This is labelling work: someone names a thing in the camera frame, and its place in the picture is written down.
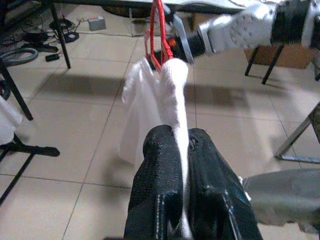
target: power adapter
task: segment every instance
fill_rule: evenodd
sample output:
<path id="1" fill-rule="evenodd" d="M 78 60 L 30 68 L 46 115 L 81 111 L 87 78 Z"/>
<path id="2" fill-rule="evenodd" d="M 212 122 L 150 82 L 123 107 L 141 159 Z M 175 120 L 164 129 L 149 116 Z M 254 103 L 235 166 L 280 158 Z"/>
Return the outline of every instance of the power adapter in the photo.
<path id="1" fill-rule="evenodd" d="M 89 19 L 90 31 L 97 31 L 106 29 L 106 21 L 103 16 L 97 16 L 95 18 Z"/>

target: metal table leg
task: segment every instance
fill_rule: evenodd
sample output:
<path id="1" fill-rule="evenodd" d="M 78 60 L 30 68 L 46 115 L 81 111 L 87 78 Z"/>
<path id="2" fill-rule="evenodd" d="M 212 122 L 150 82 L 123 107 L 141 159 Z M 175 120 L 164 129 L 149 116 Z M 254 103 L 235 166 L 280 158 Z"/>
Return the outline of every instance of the metal table leg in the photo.
<path id="1" fill-rule="evenodd" d="M 320 158 L 316 157 L 307 157 L 307 156 L 289 156 L 285 155 L 285 152 L 294 144 L 294 142 L 299 138 L 299 136 L 307 129 L 309 125 L 313 126 L 314 132 L 320 142 L 320 132 L 319 132 L 319 119 L 317 116 L 320 116 L 320 102 L 308 115 L 308 117 L 297 127 L 297 129 L 288 137 L 288 139 L 279 147 L 275 153 L 275 157 L 279 160 L 287 160 L 294 162 L 305 162 L 311 164 L 320 164 Z"/>
<path id="2" fill-rule="evenodd" d="M 248 63 L 248 66 L 246 67 L 246 70 L 245 70 L 245 73 L 244 73 L 245 76 L 248 76 L 248 75 L 249 75 L 250 69 L 251 69 L 251 67 L 252 67 L 252 64 L 254 63 L 254 60 L 255 60 L 256 55 L 257 55 L 257 53 L 258 53 L 258 50 L 259 50 L 259 46 L 257 46 L 257 47 L 254 49 L 254 51 L 253 51 L 253 53 L 252 53 L 252 55 L 251 55 L 250 61 L 249 61 L 249 63 Z"/>
<path id="3" fill-rule="evenodd" d="M 12 77 L 10 76 L 6 66 L 4 65 L 3 61 L 0 59 L 0 73 L 2 74 L 2 76 L 4 77 L 5 83 L 8 85 L 8 87 L 10 88 L 10 90 L 12 91 L 14 97 L 16 98 L 18 104 L 20 105 L 22 111 L 24 112 L 24 115 L 26 116 L 26 118 L 31 121 L 34 119 L 34 117 L 32 116 L 25 100 L 23 99 L 23 97 L 21 96 L 14 80 L 12 79 Z"/>
<path id="4" fill-rule="evenodd" d="M 67 48 L 66 48 L 66 42 L 65 42 L 65 38 L 64 38 L 64 35 L 62 33 L 60 24 L 59 24 L 59 19 L 58 19 L 57 9 L 55 7 L 55 4 L 51 3 L 50 4 L 50 8 L 51 8 L 51 12 L 52 12 L 53 21 L 55 23 L 56 30 L 58 32 L 59 41 L 60 41 L 60 44 L 61 44 L 61 47 L 62 47 L 65 63 L 66 63 L 66 66 L 68 67 L 68 69 L 70 69 L 71 65 L 70 65 L 70 60 L 69 60 L 69 56 L 68 56 L 68 51 L 67 51 Z"/>
<path id="5" fill-rule="evenodd" d="M 274 66 L 276 65 L 277 60 L 278 60 L 282 50 L 284 49 L 284 47 L 285 47 L 284 45 L 281 45 L 281 46 L 279 46 L 278 50 L 276 51 L 276 54 L 275 54 L 274 58 L 272 59 L 271 65 L 269 66 L 268 71 L 266 71 L 264 78 L 261 82 L 262 84 L 266 84 L 266 82 L 270 76 L 270 73 L 271 73 L 272 69 L 274 68 Z"/>

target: metal frame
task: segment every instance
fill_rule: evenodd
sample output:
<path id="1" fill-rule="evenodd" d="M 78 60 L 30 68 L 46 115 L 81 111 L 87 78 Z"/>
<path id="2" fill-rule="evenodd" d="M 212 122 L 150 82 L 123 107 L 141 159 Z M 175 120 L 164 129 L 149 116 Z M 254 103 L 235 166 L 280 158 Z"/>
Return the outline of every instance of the metal frame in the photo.
<path id="1" fill-rule="evenodd" d="M 24 115 L 26 116 L 26 118 L 31 121 L 34 119 L 34 117 L 32 116 L 24 98 L 21 96 L 17 85 L 15 84 L 14 80 L 12 79 L 12 77 L 10 76 L 10 73 L 8 72 L 4 62 L 1 60 L 0 58 L 0 73 L 2 74 L 5 83 L 8 85 L 8 87 L 10 88 L 11 92 L 13 93 L 14 97 L 16 98 L 18 104 L 20 105 Z"/>
<path id="2" fill-rule="evenodd" d="M 280 45 L 280 46 L 278 47 L 278 50 L 276 51 L 276 53 L 275 53 L 275 55 L 274 55 L 274 57 L 273 57 L 273 59 L 272 59 L 272 62 L 271 62 L 271 64 L 270 64 L 268 70 L 266 71 L 266 73 L 265 73 L 265 75 L 264 75 L 264 77 L 263 77 L 263 80 L 262 80 L 262 82 L 261 82 L 263 85 L 266 84 L 266 82 L 267 82 L 267 80 L 268 80 L 268 78 L 269 78 L 269 76 L 270 76 L 270 74 L 271 74 L 271 71 L 274 69 L 274 66 L 276 65 L 276 63 L 277 63 L 277 61 L 278 61 L 278 58 L 280 57 L 280 54 L 281 54 L 282 50 L 284 49 L 284 47 L 285 47 L 284 45 Z M 258 53 L 258 50 L 259 50 L 259 46 L 257 46 L 257 47 L 254 49 L 254 51 L 253 51 L 253 53 L 252 53 L 252 55 L 251 55 L 251 58 L 250 58 L 249 63 L 248 63 L 248 66 L 246 67 L 246 70 L 245 70 L 245 73 L 244 73 L 245 76 L 248 76 L 248 75 L 249 75 L 250 69 L 251 69 L 251 67 L 252 67 L 252 64 L 253 64 L 254 61 L 255 61 L 256 55 L 257 55 L 257 53 Z"/>
<path id="3" fill-rule="evenodd" d="M 288 139 L 279 147 L 275 152 L 275 157 L 279 160 L 287 160 L 294 162 L 304 162 L 311 164 L 320 164 L 320 158 L 307 157 L 307 156 L 289 156 L 285 155 L 286 151 L 295 143 L 299 136 L 307 129 L 311 124 L 313 130 L 320 143 L 320 102 L 315 106 L 308 117 L 297 127 L 297 129 L 288 137 Z"/>
<path id="4" fill-rule="evenodd" d="M 69 59 L 69 55 L 68 55 L 68 51 L 66 48 L 66 41 L 61 29 L 61 26 L 59 24 L 59 19 L 58 19 L 58 15 L 57 15 L 57 9 L 54 3 L 50 4 L 50 9 L 51 9 L 51 13 L 52 13 L 52 17 L 53 17 L 53 21 L 55 23 L 56 26 L 56 30 L 58 32 L 58 37 L 59 37 L 59 41 L 62 47 L 62 51 L 63 51 L 63 55 L 64 55 L 64 59 L 65 59 L 65 63 L 68 69 L 71 68 L 71 64 L 70 64 L 70 59 Z"/>
<path id="5" fill-rule="evenodd" d="M 0 154 L 0 162 L 5 158 L 8 152 L 20 152 L 20 153 L 28 153 L 30 154 L 26 161 L 24 162 L 23 166 L 20 168 L 19 172 L 16 174 L 14 179 L 11 181 L 9 186 L 6 188 L 2 196 L 0 197 L 0 206 L 5 201 L 6 197 L 9 195 L 11 190 L 14 188 L 28 165 L 30 164 L 31 160 L 35 155 L 43 155 L 43 156 L 50 156 L 50 157 L 57 157 L 60 155 L 60 152 L 55 147 L 39 147 L 39 146 L 29 146 L 22 143 L 22 141 L 14 134 L 13 142 L 7 143 L 5 145 L 0 145 L 0 150 L 3 152 Z"/>

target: black metal stand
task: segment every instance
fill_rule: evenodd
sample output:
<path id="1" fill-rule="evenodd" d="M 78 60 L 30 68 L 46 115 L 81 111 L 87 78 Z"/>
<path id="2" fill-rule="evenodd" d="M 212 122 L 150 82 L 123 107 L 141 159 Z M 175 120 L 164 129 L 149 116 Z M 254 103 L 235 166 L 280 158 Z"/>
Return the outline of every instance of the black metal stand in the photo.
<path id="1" fill-rule="evenodd" d="M 258 53 L 258 50 L 259 50 L 259 46 L 257 46 L 257 47 L 254 49 L 254 51 L 253 51 L 253 53 L 252 53 L 252 55 L 251 55 L 250 61 L 249 61 L 249 63 L 248 63 L 248 66 L 246 67 L 246 70 L 245 70 L 245 73 L 244 73 L 245 76 L 248 76 L 248 75 L 249 75 L 250 69 L 251 69 L 251 67 L 252 67 L 252 64 L 254 63 L 254 60 L 255 60 L 256 55 L 257 55 L 257 53 Z"/>
<path id="2" fill-rule="evenodd" d="M 9 195 L 11 190 L 14 188 L 16 183 L 18 182 L 19 178 L 22 176 L 26 168 L 28 167 L 29 163 L 31 162 L 32 158 L 35 155 L 44 155 L 50 157 L 57 157 L 60 155 L 60 152 L 55 147 L 40 147 L 40 146 L 29 146 L 22 143 L 22 141 L 14 135 L 13 142 L 10 142 L 5 145 L 0 145 L 0 150 L 3 152 L 0 155 L 0 162 L 4 159 L 8 152 L 20 152 L 20 153 L 28 153 L 30 154 L 26 161 L 24 162 L 23 166 L 20 168 L 19 172 L 16 174 L 12 182 L 9 184 L 7 189 L 4 191 L 2 196 L 0 197 L 0 206 Z"/>
<path id="3" fill-rule="evenodd" d="M 63 51 L 63 55 L 64 55 L 66 66 L 68 67 L 68 69 L 70 69 L 71 65 L 70 65 L 70 60 L 69 60 L 69 56 L 68 56 L 68 51 L 67 51 L 67 48 L 66 48 L 66 42 L 65 42 L 64 35 L 62 33 L 61 26 L 59 24 L 59 19 L 58 19 L 58 15 L 57 15 L 57 9 L 56 9 L 54 3 L 50 4 L 50 9 L 51 9 L 51 12 L 52 12 L 52 17 L 53 17 L 53 21 L 54 21 L 55 26 L 56 26 L 56 30 L 58 32 L 59 41 L 60 41 L 60 44 L 61 44 L 61 47 L 62 47 L 62 51 Z"/>
<path id="4" fill-rule="evenodd" d="M 265 73 L 265 75 L 263 77 L 263 80 L 261 82 L 262 84 L 266 84 L 266 82 L 267 82 L 267 80 L 268 80 L 268 78 L 269 78 L 269 76 L 271 74 L 271 71 L 274 68 L 274 66 L 276 65 L 277 60 L 278 60 L 282 50 L 284 49 L 284 47 L 285 47 L 284 45 L 281 45 L 281 46 L 279 46 L 278 50 L 276 51 L 276 54 L 275 54 L 274 58 L 272 59 L 272 62 L 271 62 L 268 70 L 266 71 L 266 73 Z M 258 50 L 259 50 L 259 46 L 257 46 L 254 49 L 253 53 L 252 53 L 252 56 L 250 58 L 250 61 L 249 61 L 248 66 L 247 66 L 247 68 L 245 70 L 245 73 L 244 73 L 245 76 L 248 76 L 248 74 L 250 72 L 250 69 L 252 67 L 252 64 L 254 63 L 255 57 L 256 57 L 256 55 L 258 53 Z"/>
<path id="5" fill-rule="evenodd" d="M 31 112 L 30 112 L 25 100 L 21 96 L 21 94 L 20 94 L 20 92 L 19 92 L 14 80 L 10 76 L 6 66 L 4 65 L 4 63 L 3 63 L 3 61 L 1 59 L 0 59 L 0 73 L 4 77 L 5 83 L 10 88 L 10 90 L 13 93 L 14 97 L 16 98 L 18 104 L 20 105 L 22 111 L 24 112 L 24 115 L 26 116 L 26 118 L 29 121 L 33 120 L 34 117 L 32 116 L 32 114 L 31 114 Z"/>

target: white garment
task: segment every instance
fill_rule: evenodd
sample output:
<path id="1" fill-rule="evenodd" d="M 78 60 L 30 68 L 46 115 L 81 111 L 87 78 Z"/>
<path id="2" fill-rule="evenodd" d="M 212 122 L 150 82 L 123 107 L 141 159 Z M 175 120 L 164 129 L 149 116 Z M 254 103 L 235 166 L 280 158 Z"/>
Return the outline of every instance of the white garment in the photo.
<path id="1" fill-rule="evenodd" d="M 184 97 L 187 76 L 188 66 L 177 58 L 167 61 L 162 66 L 160 80 L 154 75 L 145 57 L 132 67 L 122 93 L 122 101 L 128 107 L 128 113 L 120 141 L 119 156 L 134 164 L 138 170 L 144 159 L 143 143 L 147 133 L 158 125 L 165 124 L 172 127 L 182 169 L 181 235 L 192 239 L 187 214 L 190 188 L 189 137 Z"/>
<path id="2" fill-rule="evenodd" d="M 0 96 L 0 145 L 10 143 L 22 116 Z"/>

